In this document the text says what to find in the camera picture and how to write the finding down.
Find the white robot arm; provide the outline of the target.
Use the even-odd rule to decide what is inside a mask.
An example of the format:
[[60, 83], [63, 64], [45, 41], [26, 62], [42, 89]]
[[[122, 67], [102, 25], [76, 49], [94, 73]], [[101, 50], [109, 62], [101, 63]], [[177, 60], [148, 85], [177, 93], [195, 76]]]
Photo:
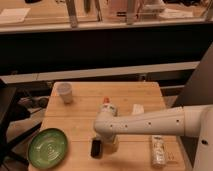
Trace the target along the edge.
[[105, 142], [119, 134], [197, 137], [193, 171], [213, 171], [213, 105], [181, 106], [129, 116], [102, 108], [94, 130]]

